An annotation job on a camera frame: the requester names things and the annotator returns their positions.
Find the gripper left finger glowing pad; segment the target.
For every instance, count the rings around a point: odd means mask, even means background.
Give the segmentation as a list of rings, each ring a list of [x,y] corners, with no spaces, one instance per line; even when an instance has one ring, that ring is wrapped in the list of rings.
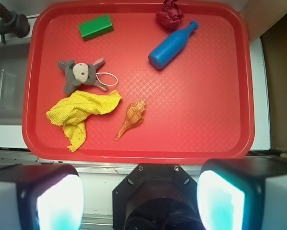
[[[72,165],[0,165],[0,230],[78,230],[83,213]]]

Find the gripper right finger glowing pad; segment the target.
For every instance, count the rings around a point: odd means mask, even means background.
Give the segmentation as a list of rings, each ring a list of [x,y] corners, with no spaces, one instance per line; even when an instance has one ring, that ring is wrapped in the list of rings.
[[[207,230],[287,230],[287,158],[206,161],[197,204]]]

